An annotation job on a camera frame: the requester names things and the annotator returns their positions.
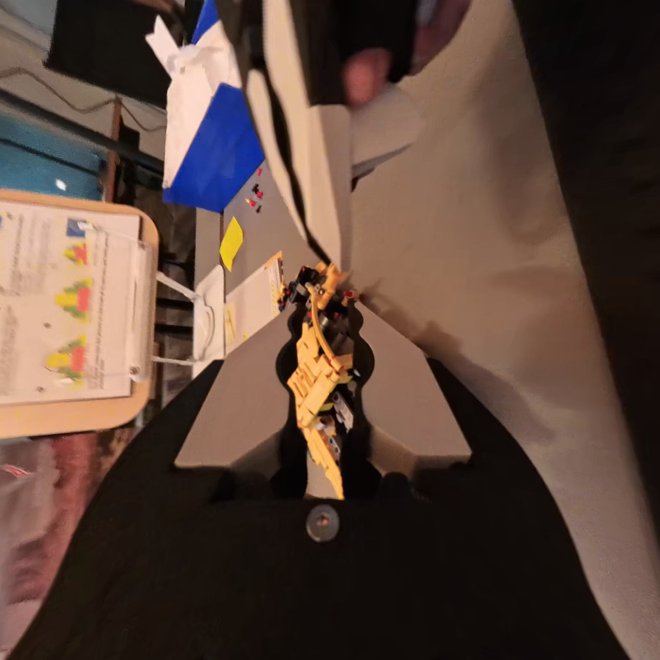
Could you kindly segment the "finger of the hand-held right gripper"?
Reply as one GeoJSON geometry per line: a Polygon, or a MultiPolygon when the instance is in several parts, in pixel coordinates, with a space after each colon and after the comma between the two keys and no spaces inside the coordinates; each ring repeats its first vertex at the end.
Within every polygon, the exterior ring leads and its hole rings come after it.
{"type": "Polygon", "coordinates": [[[306,87],[290,1],[264,1],[268,78],[286,119],[304,223],[337,266],[352,265],[349,109],[313,102],[306,87]]]}
{"type": "Polygon", "coordinates": [[[311,232],[304,195],[293,160],[293,144],[283,105],[264,69],[251,69],[246,96],[268,168],[288,214],[309,249],[323,261],[331,258],[311,232]]]}

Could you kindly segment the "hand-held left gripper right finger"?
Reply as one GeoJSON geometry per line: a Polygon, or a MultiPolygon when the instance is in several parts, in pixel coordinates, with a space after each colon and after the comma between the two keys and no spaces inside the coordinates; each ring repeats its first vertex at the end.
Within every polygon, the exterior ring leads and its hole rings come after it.
{"type": "Polygon", "coordinates": [[[363,303],[356,310],[359,336],[374,356],[362,388],[372,463],[383,473],[403,474],[467,463],[472,450],[423,351],[363,303]]]}

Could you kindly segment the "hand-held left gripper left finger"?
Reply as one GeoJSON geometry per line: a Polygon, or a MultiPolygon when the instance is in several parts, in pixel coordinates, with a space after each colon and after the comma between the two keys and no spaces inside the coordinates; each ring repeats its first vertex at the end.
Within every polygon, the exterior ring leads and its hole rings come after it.
{"type": "Polygon", "coordinates": [[[301,471],[301,439],[295,425],[287,427],[290,392],[276,370],[294,314],[285,310],[219,365],[177,468],[301,471]]]}

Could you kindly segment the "blue plastic bin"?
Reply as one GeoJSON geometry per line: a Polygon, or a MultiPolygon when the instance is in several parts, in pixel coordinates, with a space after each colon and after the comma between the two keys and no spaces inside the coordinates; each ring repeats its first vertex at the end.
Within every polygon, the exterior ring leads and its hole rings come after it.
{"type": "MultiPolygon", "coordinates": [[[[197,44],[216,21],[221,20],[215,1],[204,1],[188,45],[197,44]]],[[[164,189],[162,178],[163,200],[221,212],[264,158],[242,86],[231,90],[221,84],[174,183],[164,189]]]]}

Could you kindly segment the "large printed paper bag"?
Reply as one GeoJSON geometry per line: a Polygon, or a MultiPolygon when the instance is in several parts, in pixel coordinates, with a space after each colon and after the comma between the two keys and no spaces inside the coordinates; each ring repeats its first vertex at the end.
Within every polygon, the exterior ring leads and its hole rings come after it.
{"type": "Polygon", "coordinates": [[[221,84],[242,86],[235,51],[221,21],[203,33],[197,44],[178,47],[166,23],[156,17],[145,36],[171,82],[167,92],[163,187],[172,186],[202,120],[221,84]]]}

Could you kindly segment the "yellow black brick car model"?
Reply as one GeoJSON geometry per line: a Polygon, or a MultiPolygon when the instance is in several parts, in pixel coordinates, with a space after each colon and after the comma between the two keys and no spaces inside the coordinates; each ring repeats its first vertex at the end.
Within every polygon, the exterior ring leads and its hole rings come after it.
{"type": "Polygon", "coordinates": [[[344,498],[342,444],[353,429],[360,380],[349,328],[349,302],[356,300],[356,293],[342,289],[343,278],[333,263],[303,266],[295,280],[281,285],[277,301],[280,311],[288,304],[305,308],[297,365],[286,384],[309,456],[323,469],[336,499],[344,498]]]}

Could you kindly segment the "instruction booklet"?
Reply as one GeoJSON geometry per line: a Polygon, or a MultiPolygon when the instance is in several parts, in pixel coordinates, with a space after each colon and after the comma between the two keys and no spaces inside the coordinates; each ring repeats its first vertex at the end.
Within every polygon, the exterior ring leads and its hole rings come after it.
{"type": "Polygon", "coordinates": [[[279,251],[227,295],[224,305],[226,355],[279,315],[283,283],[283,252],[279,251]]]}

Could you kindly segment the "grey desk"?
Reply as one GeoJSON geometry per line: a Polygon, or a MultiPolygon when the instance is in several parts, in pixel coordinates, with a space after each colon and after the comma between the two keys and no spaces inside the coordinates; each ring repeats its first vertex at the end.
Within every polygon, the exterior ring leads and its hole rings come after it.
{"type": "Polygon", "coordinates": [[[403,88],[418,141],[363,179],[352,277],[522,444],[633,659],[659,658],[659,553],[512,1],[474,1],[403,88]]]}

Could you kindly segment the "person's right hand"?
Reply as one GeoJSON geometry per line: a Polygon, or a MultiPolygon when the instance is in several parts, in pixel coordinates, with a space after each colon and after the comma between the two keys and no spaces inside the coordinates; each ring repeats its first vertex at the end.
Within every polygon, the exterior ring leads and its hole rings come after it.
{"type": "MultiPolygon", "coordinates": [[[[417,28],[411,58],[411,75],[420,73],[458,33],[470,1],[437,1],[427,22],[417,28]]],[[[382,48],[366,49],[344,64],[342,81],[350,106],[363,106],[375,99],[389,83],[392,54],[382,48]]]]}

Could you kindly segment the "yellow paper scrap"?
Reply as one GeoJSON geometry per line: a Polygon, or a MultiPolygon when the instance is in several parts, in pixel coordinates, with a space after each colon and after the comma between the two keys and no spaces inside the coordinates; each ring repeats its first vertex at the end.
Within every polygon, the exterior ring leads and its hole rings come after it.
{"type": "Polygon", "coordinates": [[[222,264],[231,272],[236,255],[243,244],[243,229],[235,217],[231,218],[229,224],[224,229],[224,234],[220,241],[219,255],[222,264]]]}

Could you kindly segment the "white wooden book stand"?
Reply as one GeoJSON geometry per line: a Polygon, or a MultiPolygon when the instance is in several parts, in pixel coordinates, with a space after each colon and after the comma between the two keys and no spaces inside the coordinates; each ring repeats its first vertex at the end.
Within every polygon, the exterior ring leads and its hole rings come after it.
{"type": "Polygon", "coordinates": [[[134,419],[149,399],[153,364],[181,364],[200,370],[211,358],[224,356],[224,276],[217,266],[197,290],[180,285],[158,270],[158,232],[144,212],[127,205],[68,199],[56,195],[1,190],[1,202],[48,205],[67,209],[115,214],[136,214],[141,218],[139,264],[136,269],[133,325],[129,359],[133,389],[126,398],[69,400],[60,402],[1,404],[1,438],[78,433],[114,428],[134,419]],[[156,293],[161,284],[179,292],[192,303],[194,311],[194,353],[186,360],[157,357],[153,349],[156,331],[156,293]]]}

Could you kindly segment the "printed instruction sheet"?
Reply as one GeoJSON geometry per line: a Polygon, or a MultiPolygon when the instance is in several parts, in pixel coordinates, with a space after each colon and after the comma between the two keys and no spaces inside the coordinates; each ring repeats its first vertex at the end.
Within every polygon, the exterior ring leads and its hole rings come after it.
{"type": "Polygon", "coordinates": [[[1,202],[1,404],[126,398],[137,214],[1,202]]]}

